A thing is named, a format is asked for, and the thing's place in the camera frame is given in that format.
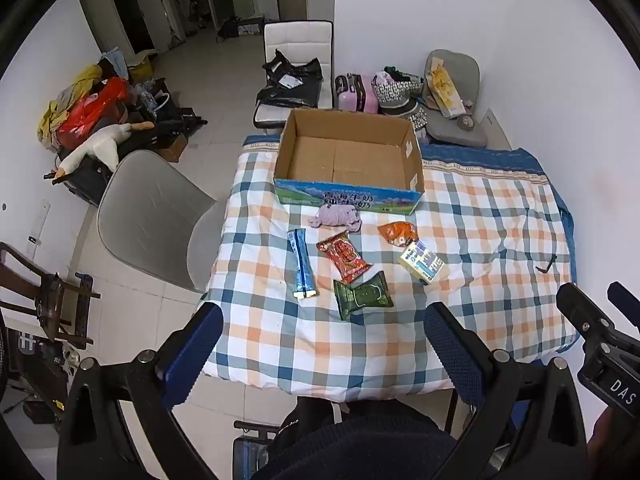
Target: cardboard box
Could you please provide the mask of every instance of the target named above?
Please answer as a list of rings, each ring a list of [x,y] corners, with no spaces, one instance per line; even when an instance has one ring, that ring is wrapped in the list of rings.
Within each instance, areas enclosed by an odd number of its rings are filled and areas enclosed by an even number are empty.
[[[159,145],[154,148],[154,151],[160,155],[167,162],[178,162],[182,152],[187,147],[187,137],[184,134],[180,134],[175,137],[174,140],[168,142],[165,146]]]
[[[350,204],[377,213],[411,214],[424,193],[409,121],[314,108],[291,111],[273,181],[283,204]]]

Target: pink suitcase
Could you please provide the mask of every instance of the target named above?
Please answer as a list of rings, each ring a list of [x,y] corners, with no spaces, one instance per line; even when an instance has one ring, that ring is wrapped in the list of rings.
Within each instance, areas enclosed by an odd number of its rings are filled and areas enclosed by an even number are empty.
[[[378,113],[378,99],[371,88],[373,78],[368,75],[347,74],[335,78],[338,108],[348,112]]]

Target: plaid bedspread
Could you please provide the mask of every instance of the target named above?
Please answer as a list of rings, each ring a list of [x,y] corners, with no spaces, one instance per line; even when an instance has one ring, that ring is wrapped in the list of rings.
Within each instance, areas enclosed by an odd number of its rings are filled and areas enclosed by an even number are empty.
[[[281,205],[273,187],[277,137],[247,139],[202,299],[220,305],[225,318],[204,373],[334,401],[449,388],[422,326],[435,301],[490,349],[518,360],[576,341],[555,306],[559,286],[572,281],[573,225],[536,159],[524,150],[422,148],[426,192],[408,220],[446,265],[422,286],[396,263],[401,249],[378,233],[404,217],[361,213],[362,231],[350,239],[373,267],[354,285],[384,270],[395,307],[366,308],[344,322],[332,287],[340,275],[316,250],[341,229],[309,228],[316,208]],[[287,231],[301,226],[319,294],[298,302]],[[553,256],[547,273],[537,269]]]

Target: gray chair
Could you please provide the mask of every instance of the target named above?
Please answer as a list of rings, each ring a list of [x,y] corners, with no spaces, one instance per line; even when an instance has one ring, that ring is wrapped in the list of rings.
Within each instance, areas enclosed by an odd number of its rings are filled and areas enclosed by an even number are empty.
[[[226,200],[214,200],[159,155],[127,155],[98,209],[104,247],[124,264],[204,292],[218,256]]]
[[[463,101],[471,101],[471,106],[467,111],[472,116],[476,111],[480,91],[480,68],[478,63],[476,63],[475,59],[465,54],[450,50],[434,50],[427,58],[424,70],[425,79],[431,73],[431,61],[434,57],[444,61],[444,68],[447,69],[460,98]],[[425,84],[422,97],[427,99],[430,95],[429,86]],[[475,148],[484,148],[486,146],[487,137],[479,122],[473,122],[471,131],[463,130],[458,120],[447,119],[439,110],[425,108],[425,111],[427,113],[427,133],[434,139],[449,144],[473,146]]]

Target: white plastic chair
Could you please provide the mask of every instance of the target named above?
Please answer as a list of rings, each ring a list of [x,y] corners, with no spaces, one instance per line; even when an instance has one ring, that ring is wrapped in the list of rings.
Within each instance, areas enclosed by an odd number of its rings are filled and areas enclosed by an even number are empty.
[[[264,59],[273,60],[276,50],[294,65],[302,65],[316,57],[322,66],[322,87],[318,108],[334,107],[334,24],[332,22],[278,22],[264,26]],[[284,128],[291,108],[258,104],[254,126],[269,133]]]

